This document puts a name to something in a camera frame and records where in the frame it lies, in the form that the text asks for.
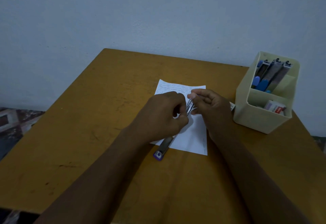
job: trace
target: beige desk organizer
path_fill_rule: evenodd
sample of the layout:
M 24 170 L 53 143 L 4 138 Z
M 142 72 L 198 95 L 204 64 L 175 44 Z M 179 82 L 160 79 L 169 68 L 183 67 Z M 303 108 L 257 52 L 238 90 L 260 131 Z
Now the beige desk organizer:
M 292 64 L 292 68 L 279 85 L 272 93 L 251 88 L 258 62 L 266 59 L 271 62 L 276 58 L 279 58 L 280 61 L 289 61 Z M 294 59 L 260 51 L 236 90 L 234 122 L 268 134 L 292 118 L 292 104 L 299 69 L 300 64 Z M 269 100 L 285 104 L 284 116 L 257 107 L 264 107 Z

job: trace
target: hand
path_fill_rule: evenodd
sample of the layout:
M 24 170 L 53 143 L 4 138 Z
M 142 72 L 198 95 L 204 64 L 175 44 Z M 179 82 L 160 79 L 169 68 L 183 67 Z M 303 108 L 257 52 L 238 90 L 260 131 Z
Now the hand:
M 152 142 L 176 135 L 187 125 L 185 97 L 167 92 L 149 98 L 127 129 L 142 142 Z
M 209 135 L 215 143 L 233 134 L 231 107 L 226 98 L 208 89 L 193 89 L 187 97 L 192 99 L 196 107 L 191 114 L 203 116 Z

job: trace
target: wooden table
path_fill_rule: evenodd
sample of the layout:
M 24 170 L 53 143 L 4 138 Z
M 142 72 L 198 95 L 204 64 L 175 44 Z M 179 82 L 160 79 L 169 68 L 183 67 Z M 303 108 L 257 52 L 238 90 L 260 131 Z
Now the wooden table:
M 247 68 L 104 49 L 0 162 L 0 206 L 42 213 L 107 149 L 159 79 L 206 85 L 234 101 Z M 238 125 L 245 146 L 315 223 L 326 222 L 326 157 L 293 113 L 269 135 Z M 149 145 L 125 180 L 114 223 L 249 223 L 217 148 L 208 156 Z

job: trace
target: fingernail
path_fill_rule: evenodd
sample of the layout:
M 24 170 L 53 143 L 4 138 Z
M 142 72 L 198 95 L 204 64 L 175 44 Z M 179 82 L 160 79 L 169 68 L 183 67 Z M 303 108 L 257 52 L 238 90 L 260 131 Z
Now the fingernail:
M 196 98 L 196 96 L 197 96 L 197 94 L 195 94 L 194 92 L 192 92 L 192 93 L 190 94 L 189 97 L 190 97 L 191 99 L 194 99 L 194 98 Z

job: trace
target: person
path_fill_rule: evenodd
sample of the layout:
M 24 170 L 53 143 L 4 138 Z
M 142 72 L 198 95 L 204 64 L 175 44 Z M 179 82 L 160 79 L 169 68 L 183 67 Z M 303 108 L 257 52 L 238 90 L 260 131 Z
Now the person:
M 235 136 L 230 103 L 212 90 L 188 95 L 202 115 L 238 185 L 254 223 L 309 223 Z M 45 212 L 39 223 L 109 223 L 116 190 L 132 158 L 149 142 L 176 135 L 188 123 L 185 97 L 176 92 L 149 98 L 112 145 Z

